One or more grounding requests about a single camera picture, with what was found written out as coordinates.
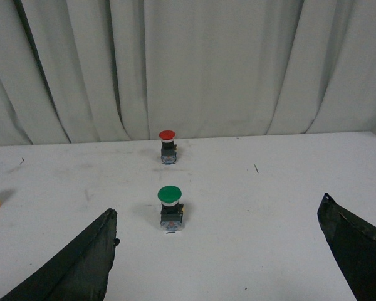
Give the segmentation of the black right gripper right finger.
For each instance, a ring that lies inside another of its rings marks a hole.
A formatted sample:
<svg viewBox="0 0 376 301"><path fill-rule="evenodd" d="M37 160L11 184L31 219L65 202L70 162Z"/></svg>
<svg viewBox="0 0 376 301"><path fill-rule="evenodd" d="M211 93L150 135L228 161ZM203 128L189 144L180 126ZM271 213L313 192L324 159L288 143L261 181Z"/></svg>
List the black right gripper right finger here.
<svg viewBox="0 0 376 301"><path fill-rule="evenodd" d="M376 227L325 193L317 211L332 255L357 300L376 300Z"/></svg>

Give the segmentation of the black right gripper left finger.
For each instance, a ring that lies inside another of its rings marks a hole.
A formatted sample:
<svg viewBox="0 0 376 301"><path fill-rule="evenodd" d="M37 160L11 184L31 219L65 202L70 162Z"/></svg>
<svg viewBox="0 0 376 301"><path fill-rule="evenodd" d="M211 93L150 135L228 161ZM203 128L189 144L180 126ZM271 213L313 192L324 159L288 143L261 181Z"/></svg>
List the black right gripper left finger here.
<svg viewBox="0 0 376 301"><path fill-rule="evenodd" d="M1 300L103 300L117 247L117 212L107 209Z"/></svg>

